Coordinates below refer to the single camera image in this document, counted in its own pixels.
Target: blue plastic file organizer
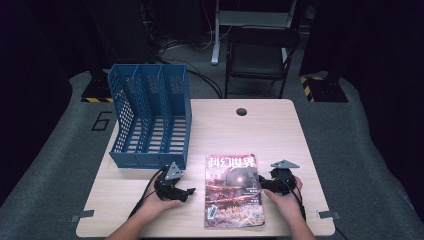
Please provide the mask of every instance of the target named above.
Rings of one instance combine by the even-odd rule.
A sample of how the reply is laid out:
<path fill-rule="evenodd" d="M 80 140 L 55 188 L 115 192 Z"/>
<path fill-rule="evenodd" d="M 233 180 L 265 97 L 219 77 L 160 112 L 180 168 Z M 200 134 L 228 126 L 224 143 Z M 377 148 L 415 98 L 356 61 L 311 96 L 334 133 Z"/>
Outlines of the blue plastic file organizer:
<path fill-rule="evenodd" d="M 185 65 L 115 64 L 108 74 L 119 131 L 118 168 L 186 169 L 191 128 Z"/>

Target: human hand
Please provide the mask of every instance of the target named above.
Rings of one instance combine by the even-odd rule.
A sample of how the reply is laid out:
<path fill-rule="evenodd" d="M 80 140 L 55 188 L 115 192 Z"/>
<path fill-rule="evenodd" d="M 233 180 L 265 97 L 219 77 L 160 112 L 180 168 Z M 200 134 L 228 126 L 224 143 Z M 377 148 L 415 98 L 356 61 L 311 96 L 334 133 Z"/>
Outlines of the human hand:
<path fill-rule="evenodd" d="M 293 192 L 300 199 L 300 190 L 302 189 L 303 183 L 298 177 L 294 177 L 296 179 L 297 188 L 295 188 Z M 298 218 L 299 216 L 302 217 L 299 203 L 292 193 L 282 196 L 277 195 L 268 189 L 264 189 L 264 193 L 277 205 L 278 211 L 284 219 L 288 220 Z"/>
<path fill-rule="evenodd" d="M 146 197 L 141 205 L 140 209 L 134 215 L 143 215 L 147 221 L 151 221 L 158 217 L 162 212 L 167 209 L 177 207 L 181 204 L 180 200 L 161 200 L 155 192 L 154 183 L 159 178 L 161 173 L 159 173 L 155 179 L 153 179 L 152 184 L 150 184 L 149 189 L 146 192 Z"/>

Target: magazine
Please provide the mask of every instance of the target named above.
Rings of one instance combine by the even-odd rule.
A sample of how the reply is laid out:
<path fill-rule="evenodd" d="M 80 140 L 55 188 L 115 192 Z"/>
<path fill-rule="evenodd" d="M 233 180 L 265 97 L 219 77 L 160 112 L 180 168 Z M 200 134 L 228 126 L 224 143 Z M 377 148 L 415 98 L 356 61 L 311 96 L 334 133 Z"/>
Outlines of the magazine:
<path fill-rule="evenodd" d="M 254 154 L 208 155 L 205 227 L 238 228 L 265 223 Z"/>

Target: table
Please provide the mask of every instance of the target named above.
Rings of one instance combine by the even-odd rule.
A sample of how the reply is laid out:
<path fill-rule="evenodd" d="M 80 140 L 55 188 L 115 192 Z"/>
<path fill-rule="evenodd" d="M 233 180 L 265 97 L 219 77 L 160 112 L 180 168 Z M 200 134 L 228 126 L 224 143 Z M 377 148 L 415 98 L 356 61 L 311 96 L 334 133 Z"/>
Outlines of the table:
<path fill-rule="evenodd" d="M 297 0 L 293 0 L 288 13 L 280 12 L 247 12 L 247 11 L 221 11 L 219 1 L 215 3 L 215 41 L 212 52 L 212 65 L 217 65 L 221 40 L 219 26 L 259 25 L 269 27 L 290 27 Z"/>
<path fill-rule="evenodd" d="M 294 108 L 286 99 L 192 99 L 192 126 L 187 169 L 176 185 L 196 188 L 187 202 L 151 222 L 144 237 L 259 237 L 288 236 L 289 228 L 273 202 L 262 193 L 266 223 L 240 229 L 203 227 L 205 195 L 205 156 L 207 154 L 254 153 L 259 174 L 270 177 L 271 163 L 283 159 L 300 165 L 292 172 L 304 186 L 303 201 L 307 222 L 317 236 L 332 235 L 331 218 L 320 219 L 317 211 L 328 211 L 327 202 Z M 236 110 L 247 110 L 245 116 Z M 105 237 L 128 217 L 157 170 L 119 169 L 109 155 L 118 127 L 112 133 L 84 210 L 94 215 L 81 218 L 79 237 Z"/>

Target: chair leg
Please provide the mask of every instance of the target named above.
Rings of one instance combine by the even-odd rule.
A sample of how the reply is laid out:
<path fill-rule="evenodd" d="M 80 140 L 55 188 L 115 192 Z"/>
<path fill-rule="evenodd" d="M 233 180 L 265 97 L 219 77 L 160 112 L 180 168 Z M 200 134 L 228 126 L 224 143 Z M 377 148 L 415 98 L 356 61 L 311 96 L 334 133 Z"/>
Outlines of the chair leg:
<path fill-rule="evenodd" d="M 280 94 L 278 94 L 278 98 L 283 98 L 284 86 L 286 85 L 286 78 L 283 78 L 281 81 L 281 89 Z"/>
<path fill-rule="evenodd" d="M 228 82 L 230 81 L 230 76 L 228 73 L 225 74 L 225 89 L 224 89 L 224 99 L 227 99 L 228 93 Z"/>

